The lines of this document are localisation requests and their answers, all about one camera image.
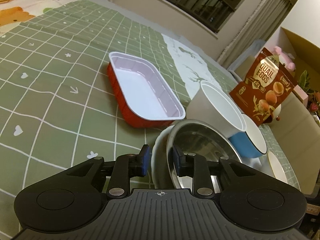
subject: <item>blue bowl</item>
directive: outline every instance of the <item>blue bowl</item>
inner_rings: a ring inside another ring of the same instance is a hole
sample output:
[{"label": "blue bowl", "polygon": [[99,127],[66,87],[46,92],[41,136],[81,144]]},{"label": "blue bowl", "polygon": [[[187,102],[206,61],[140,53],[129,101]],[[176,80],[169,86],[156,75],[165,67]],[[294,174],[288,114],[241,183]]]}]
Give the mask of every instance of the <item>blue bowl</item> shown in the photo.
[{"label": "blue bowl", "polygon": [[229,138],[241,157],[258,158],[267,154],[267,144],[256,124],[243,114],[247,124],[246,132],[239,132]]}]

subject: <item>window sill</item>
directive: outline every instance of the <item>window sill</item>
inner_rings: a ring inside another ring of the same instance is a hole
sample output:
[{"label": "window sill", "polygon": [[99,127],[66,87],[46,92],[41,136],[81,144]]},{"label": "window sill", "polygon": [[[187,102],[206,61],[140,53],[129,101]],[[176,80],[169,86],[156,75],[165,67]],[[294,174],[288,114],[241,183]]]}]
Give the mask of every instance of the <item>window sill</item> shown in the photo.
[{"label": "window sill", "polygon": [[185,11],[181,10],[180,8],[176,7],[175,5],[173,5],[172,3],[166,1],[166,0],[159,0],[167,5],[169,5],[170,7],[174,8],[176,11],[178,11],[179,13],[185,15],[186,17],[188,17],[189,19],[193,20],[197,25],[199,25],[201,28],[203,28],[204,30],[206,30],[210,35],[214,36],[216,39],[218,39],[218,35],[216,33],[214,33],[213,31],[211,31],[208,27],[204,26],[201,22],[197,21],[196,19],[194,19],[192,16],[190,16],[189,14],[187,14]]}]

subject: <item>white arrow print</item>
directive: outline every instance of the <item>white arrow print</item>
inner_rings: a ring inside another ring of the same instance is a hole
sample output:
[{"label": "white arrow print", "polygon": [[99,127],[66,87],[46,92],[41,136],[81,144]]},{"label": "white arrow print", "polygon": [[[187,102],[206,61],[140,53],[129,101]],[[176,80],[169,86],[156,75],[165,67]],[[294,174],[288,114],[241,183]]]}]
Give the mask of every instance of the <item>white arrow print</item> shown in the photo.
[{"label": "white arrow print", "polygon": [[78,93],[78,88],[74,89],[73,87],[70,87],[73,91],[70,91],[70,93],[77,94]]}]

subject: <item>beige wall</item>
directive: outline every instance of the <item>beige wall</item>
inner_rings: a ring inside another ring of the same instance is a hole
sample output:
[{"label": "beige wall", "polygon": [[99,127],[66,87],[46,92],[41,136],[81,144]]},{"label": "beige wall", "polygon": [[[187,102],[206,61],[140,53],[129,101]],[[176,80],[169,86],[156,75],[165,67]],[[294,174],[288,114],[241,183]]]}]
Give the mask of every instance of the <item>beige wall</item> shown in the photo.
[{"label": "beige wall", "polygon": [[217,59],[241,30],[261,0],[244,0],[238,10],[215,35],[163,0],[113,0],[122,8],[184,36],[208,56]]}]

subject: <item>rectangular plastic container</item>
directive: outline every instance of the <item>rectangular plastic container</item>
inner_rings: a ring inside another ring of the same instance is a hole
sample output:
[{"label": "rectangular plastic container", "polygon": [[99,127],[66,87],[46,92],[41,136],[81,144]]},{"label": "rectangular plastic container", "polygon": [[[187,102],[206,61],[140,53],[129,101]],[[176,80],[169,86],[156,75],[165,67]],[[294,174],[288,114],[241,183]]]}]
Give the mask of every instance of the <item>rectangular plastic container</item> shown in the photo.
[{"label": "rectangular plastic container", "polygon": [[168,126],[186,112],[156,67],[121,52],[109,53],[107,74],[125,121],[136,128]]}]

